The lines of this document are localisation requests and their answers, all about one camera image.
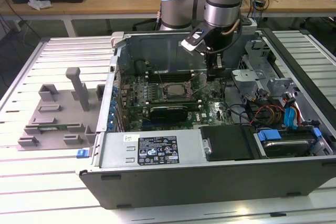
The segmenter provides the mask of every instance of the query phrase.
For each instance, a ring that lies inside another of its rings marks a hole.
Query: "motherboard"
[[[207,82],[202,72],[123,75],[116,99],[123,131],[187,130],[234,124],[222,92],[222,78]]]

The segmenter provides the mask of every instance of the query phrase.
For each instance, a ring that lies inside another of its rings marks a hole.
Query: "sticker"
[[[138,138],[138,150],[139,165],[178,164],[180,162],[176,136]]]
[[[57,131],[56,127],[49,127],[49,128],[39,128],[40,131]]]
[[[124,135],[124,142],[136,142],[139,139],[138,134]]]

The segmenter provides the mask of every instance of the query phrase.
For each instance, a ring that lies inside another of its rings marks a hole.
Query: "warning label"
[[[179,163],[176,136],[141,137],[138,147],[139,165]]]

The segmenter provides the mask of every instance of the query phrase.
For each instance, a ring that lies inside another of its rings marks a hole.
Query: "blue latch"
[[[89,150],[88,149],[79,149],[77,151],[76,158],[88,158],[89,157]]]
[[[281,136],[278,130],[262,130],[258,133],[259,140],[266,141],[266,140],[280,140]]]
[[[283,119],[285,126],[291,127],[293,130],[296,130],[298,127],[294,125],[294,119],[295,119],[295,109],[289,107],[285,109],[285,118]]]
[[[316,138],[322,137],[322,133],[319,128],[313,128],[313,133],[315,134]]]

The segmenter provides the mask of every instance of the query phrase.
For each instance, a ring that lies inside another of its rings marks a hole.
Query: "vertical gray post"
[[[86,96],[85,90],[79,78],[80,69],[79,68],[68,68],[65,73],[66,77],[71,80],[72,85],[75,89],[76,95],[84,111],[89,111],[89,101]]]

